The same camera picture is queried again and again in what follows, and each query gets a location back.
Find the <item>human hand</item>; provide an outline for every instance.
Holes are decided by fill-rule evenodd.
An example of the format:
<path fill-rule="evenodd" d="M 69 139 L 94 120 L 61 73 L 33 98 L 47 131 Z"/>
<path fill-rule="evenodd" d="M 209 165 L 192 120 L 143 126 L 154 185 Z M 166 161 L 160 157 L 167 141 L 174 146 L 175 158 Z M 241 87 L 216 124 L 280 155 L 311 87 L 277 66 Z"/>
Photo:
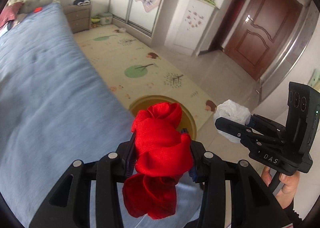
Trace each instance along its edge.
<path fill-rule="evenodd" d="M 270 168 L 265 166 L 263 172 L 261 174 L 262 180 L 265 182 L 267 186 L 271 183 L 272 177 L 269 174 Z M 284 183 L 283 188 L 279 191 L 276 195 L 276 199 L 278 200 L 279 204 L 281 205 L 282 209 L 287 208 L 297 191 L 297 187 L 300 180 L 300 172 L 297 171 L 292 176 L 287 176 L 284 174 L 280 174 L 279 180 Z"/>

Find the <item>camera lens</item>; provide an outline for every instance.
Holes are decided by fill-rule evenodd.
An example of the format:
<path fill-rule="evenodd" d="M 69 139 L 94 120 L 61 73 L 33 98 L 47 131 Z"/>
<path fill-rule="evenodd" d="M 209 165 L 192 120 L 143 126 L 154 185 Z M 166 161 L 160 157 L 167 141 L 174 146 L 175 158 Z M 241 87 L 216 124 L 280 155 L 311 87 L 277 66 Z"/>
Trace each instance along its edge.
<path fill-rule="evenodd" d="M 296 92 L 294 94 L 294 98 L 293 98 L 293 105 L 294 107 L 298 107 L 299 106 L 299 103 L 300 103 L 300 96 L 299 96 L 299 93 Z"/>
<path fill-rule="evenodd" d="M 292 102 L 292 98 L 293 98 L 293 94 L 292 94 L 292 91 L 290 91 L 290 93 L 289 93 L 289 102 L 290 103 Z"/>
<path fill-rule="evenodd" d="M 306 100 L 305 97 L 303 97 L 301 99 L 301 110 L 302 110 L 302 112 L 304 112 L 306 110 L 306 108 L 307 108 L 307 100 Z"/>

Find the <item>red fabric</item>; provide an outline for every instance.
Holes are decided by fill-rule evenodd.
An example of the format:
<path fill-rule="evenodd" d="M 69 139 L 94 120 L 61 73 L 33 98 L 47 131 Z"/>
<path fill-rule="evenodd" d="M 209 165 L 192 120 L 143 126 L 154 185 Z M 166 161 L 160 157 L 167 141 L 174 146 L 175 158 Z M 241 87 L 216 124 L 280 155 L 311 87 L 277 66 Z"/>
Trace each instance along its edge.
<path fill-rule="evenodd" d="M 22 2 L 14 3 L 13 5 L 5 7 L 0 14 L 0 28 L 4 26 L 8 21 L 15 20 L 17 14 L 23 6 Z"/>
<path fill-rule="evenodd" d="M 136 171 L 124 182 L 124 204 L 130 215 L 161 219 L 176 212 L 175 185 L 193 160 L 189 134 L 176 130 L 182 116 L 178 103 L 159 103 L 140 110 L 132 124 L 136 131 Z"/>
<path fill-rule="evenodd" d="M 42 11 L 42 7 L 36 8 L 33 12 L 34 12 L 34 13 L 37 13 L 37 12 L 40 12 L 40 11 Z"/>

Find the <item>pillow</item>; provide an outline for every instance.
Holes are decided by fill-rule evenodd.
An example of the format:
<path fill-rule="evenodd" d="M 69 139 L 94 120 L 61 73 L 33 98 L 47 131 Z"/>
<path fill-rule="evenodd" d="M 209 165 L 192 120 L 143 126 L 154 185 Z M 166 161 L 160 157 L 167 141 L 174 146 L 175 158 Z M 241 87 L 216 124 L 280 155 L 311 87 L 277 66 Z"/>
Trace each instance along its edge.
<path fill-rule="evenodd" d="M 8 21 L 15 20 L 19 9 L 23 6 L 22 2 L 14 3 L 13 5 L 5 7 L 0 14 L 0 28 Z"/>

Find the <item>white plastic bag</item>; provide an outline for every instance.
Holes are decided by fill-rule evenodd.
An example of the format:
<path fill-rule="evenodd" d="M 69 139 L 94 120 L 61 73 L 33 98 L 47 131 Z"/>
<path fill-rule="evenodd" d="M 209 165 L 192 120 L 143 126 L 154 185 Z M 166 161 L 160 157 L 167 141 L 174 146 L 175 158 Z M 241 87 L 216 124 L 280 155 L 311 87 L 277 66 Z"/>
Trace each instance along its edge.
<path fill-rule="evenodd" d="M 251 113 L 247 107 L 241 106 L 231 100 L 223 102 L 217 106 L 217 110 L 213 115 L 214 124 L 220 117 L 232 120 L 240 124 L 248 124 L 250 121 Z M 240 139 L 228 133 L 218 130 L 218 133 L 226 137 L 229 141 L 240 143 Z"/>

